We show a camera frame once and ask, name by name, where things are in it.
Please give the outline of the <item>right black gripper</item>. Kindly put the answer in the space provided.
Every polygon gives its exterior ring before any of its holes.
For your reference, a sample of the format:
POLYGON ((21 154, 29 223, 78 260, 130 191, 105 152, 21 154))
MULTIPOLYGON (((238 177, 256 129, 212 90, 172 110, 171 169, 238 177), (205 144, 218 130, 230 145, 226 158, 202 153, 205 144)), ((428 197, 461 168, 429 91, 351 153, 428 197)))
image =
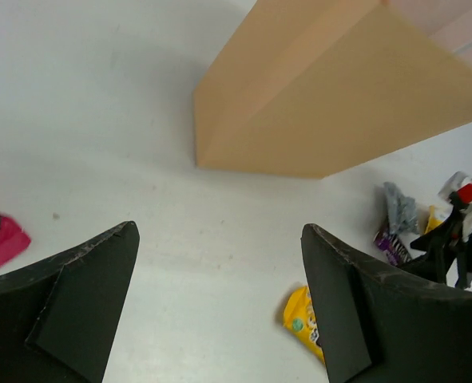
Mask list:
POLYGON ((411 248, 424 254, 409 262, 409 273, 432 282, 446 284, 446 275, 457 261, 455 287, 468 289, 472 281, 472 233, 462 239, 462 215, 449 218, 429 233, 411 243, 411 248))

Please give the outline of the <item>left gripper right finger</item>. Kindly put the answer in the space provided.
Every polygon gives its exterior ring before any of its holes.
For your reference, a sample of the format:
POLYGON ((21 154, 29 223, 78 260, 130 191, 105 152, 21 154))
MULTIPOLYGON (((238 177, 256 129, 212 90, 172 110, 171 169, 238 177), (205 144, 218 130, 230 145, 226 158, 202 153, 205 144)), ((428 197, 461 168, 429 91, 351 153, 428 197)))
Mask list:
POLYGON ((472 382, 472 292, 359 251, 315 224, 301 247, 331 382, 472 382))

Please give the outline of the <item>brown M&M's packet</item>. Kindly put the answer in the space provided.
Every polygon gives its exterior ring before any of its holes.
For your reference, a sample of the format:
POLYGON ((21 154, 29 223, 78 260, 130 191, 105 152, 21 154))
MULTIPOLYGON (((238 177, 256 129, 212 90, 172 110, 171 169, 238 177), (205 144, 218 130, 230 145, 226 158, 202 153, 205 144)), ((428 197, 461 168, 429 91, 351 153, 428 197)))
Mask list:
POLYGON ((380 230, 375 235, 373 243, 385 254, 388 262, 393 266, 399 267, 413 259, 400 238, 390 234, 387 228, 380 230))

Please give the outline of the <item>yellow snack bar packet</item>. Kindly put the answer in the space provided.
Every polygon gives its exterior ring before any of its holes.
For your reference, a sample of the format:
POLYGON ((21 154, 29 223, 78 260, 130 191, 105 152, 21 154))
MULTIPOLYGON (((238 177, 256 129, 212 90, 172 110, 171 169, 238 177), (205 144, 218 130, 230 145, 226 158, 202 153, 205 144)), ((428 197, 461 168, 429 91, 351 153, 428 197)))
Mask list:
POLYGON ((427 234, 430 231, 433 231, 435 228, 439 227, 442 223, 445 222, 449 213, 440 207, 435 205, 429 206, 429 215, 426 222, 426 228, 424 233, 427 234))

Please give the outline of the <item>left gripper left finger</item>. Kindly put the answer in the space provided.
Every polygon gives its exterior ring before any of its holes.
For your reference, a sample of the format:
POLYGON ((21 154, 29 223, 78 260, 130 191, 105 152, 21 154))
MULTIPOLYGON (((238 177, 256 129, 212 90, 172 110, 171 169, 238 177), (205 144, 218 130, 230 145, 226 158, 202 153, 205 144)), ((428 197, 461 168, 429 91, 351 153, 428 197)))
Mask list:
POLYGON ((135 267, 133 221, 0 275, 0 382, 100 382, 135 267))

